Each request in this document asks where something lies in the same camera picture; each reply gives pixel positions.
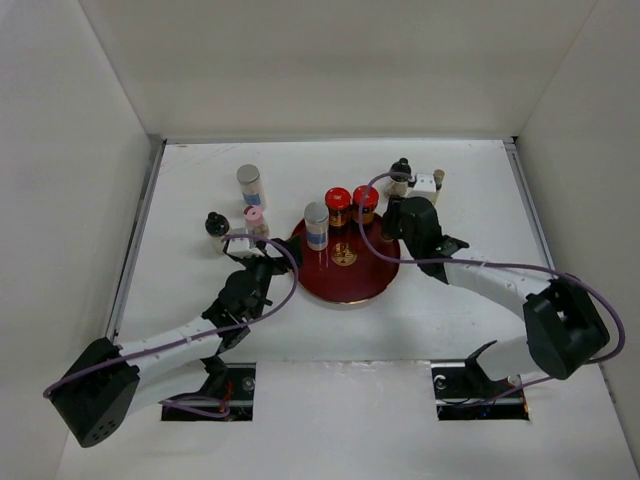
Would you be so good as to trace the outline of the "red lid sauce jar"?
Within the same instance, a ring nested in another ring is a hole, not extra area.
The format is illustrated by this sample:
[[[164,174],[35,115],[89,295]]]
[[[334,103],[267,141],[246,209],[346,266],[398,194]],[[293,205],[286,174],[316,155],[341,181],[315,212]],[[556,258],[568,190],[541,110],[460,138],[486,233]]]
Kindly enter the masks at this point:
[[[351,193],[345,188],[333,187],[326,192],[324,200],[329,212],[330,230],[344,230],[351,218]]]
[[[375,187],[358,186],[352,195],[352,220],[364,228],[369,227],[374,221],[379,198]]]

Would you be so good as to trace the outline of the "silver lid blue label jar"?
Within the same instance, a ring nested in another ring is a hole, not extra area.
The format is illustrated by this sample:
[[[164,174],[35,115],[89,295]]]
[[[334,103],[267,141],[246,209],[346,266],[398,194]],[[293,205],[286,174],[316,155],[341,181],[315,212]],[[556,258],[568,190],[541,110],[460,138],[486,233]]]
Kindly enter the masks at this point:
[[[308,247],[313,251],[327,248],[329,240],[329,210],[324,203],[311,202],[304,209]]]

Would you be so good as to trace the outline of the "tall yellow label bottle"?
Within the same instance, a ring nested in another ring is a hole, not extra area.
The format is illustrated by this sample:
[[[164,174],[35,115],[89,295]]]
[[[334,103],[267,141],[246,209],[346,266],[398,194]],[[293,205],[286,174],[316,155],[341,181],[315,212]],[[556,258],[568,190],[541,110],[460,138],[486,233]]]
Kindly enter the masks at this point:
[[[437,203],[437,200],[439,199],[440,193],[443,188],[445,171],[442,169],[436,169],[433,172],[433,178],[434,178],[434,183],[436,187],[436,193],[434,194],[434,203]]]

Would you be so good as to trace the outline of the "silver lid spice jar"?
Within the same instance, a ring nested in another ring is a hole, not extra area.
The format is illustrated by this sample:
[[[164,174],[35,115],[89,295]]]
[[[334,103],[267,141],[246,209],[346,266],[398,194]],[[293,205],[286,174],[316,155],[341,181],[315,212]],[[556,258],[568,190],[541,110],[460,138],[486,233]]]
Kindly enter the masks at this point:
[[[236,172],[236,178],[245,204],[265,209],[266,198],[259,169],[253,164],[242,165]]]

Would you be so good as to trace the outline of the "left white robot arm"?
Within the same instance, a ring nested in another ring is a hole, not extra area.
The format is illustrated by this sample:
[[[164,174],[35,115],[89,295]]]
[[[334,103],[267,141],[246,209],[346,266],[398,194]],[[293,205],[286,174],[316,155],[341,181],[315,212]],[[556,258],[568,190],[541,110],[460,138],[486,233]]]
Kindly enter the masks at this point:
[[[242,342],[252,325],[281,310],[268,298],[271,280],[299,274],[300,237],[236,233],[228,241],[247,244],[243,250],[225,252],[241,268],[229,275],[202,314],[140,341],[94,340],[62,378],[45,389],[44,397],[80,447],[105,441],[129,415],[148,405],[196,414],[192,402],[223,390],[227,366],[222,354]]]

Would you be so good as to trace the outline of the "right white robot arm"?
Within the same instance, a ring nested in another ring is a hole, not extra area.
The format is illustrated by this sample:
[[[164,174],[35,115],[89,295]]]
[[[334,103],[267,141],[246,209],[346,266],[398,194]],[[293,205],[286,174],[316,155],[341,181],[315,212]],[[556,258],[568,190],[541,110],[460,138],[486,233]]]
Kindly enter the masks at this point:
[[[565,380],[610,341],[585,287],[558,273],[493,266],[467,242],[443,234],[426,198],[391,197],[382,232],[403,241],[427,276],[478,294],[523,321],[523,336],[488,342],[467,357],[463,380],[475,395],[487,395],[518,374]]]

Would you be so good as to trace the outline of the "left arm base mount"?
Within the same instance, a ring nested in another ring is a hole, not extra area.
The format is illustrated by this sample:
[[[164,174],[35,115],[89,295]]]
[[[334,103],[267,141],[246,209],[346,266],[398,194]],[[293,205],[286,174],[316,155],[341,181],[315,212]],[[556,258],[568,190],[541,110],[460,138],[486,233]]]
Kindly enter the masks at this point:
[[[170,400],[183,408],[161,408],[162,422],[251,422],[256,392],[256,363],[224,363],[218,359],[209,364],[209,375],[202,387],[193,393]]]

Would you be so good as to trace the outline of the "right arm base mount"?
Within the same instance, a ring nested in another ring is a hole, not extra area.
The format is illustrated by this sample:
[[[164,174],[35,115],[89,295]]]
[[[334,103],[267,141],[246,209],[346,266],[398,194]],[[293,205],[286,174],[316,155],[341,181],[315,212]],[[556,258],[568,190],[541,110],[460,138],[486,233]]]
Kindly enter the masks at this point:
[[[431,363],[431,375],[439,421],[488,421],[530,419],[522,391],[510,392],[520,382],[508,378],[490,380],[477,364],[489,342],[469,358]]]

